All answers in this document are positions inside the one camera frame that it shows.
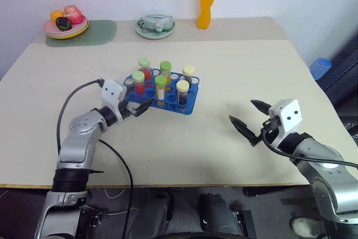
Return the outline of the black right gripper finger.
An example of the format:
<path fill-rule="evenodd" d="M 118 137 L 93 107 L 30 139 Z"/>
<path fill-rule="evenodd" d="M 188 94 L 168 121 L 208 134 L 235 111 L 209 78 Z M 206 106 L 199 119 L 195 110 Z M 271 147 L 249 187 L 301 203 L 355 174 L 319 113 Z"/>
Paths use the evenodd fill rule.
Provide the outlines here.
<path fill-rule="evenodd" d="M 260 112 L 265 115 L 269 115 L 270 104 L 267 104 L 260 100 L 251 100 L 251 104 L 254 105 Z"/>
<path fill-rule="evenodd" d="M 260 137 L 256 136 L 254 132 L 249 130 L 244 122 L 232 115 L 229 115 L 229 119 L 235 129 L 249 141 L 252 147 L 255 147 L 260 142 Z"/>

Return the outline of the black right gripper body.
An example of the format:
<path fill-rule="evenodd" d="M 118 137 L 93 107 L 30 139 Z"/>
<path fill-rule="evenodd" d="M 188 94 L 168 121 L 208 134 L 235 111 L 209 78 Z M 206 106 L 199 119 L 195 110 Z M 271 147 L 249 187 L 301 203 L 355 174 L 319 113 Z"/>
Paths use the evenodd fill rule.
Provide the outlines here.
<path fill-rule="evenodd" d="M 262 141 L 262 132 L 265 130 L 266 133 L 266 140 L 269 144 L 272 144 L 272 142 L 277 138 L 279 135 L 279 127 L 281 126 L 281 121 L 278 116 L 274 116 L 271 119 L 266 120 L 262 124 L 261 128 L 261 134 L 258 136 L 257 144 Z"/>

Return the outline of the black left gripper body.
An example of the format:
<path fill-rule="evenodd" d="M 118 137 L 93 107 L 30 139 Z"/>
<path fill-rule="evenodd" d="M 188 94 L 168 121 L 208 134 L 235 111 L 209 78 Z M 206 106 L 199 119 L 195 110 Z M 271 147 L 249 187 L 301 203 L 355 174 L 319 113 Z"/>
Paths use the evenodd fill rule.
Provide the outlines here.
<path fill-rule="evenodd" d="M 130 116 L 138 117 L 138 112 L 135 108 L 128 107 L 128 101 L 119 102 L 119 113 L 122 119 L 126 119 Z"/>

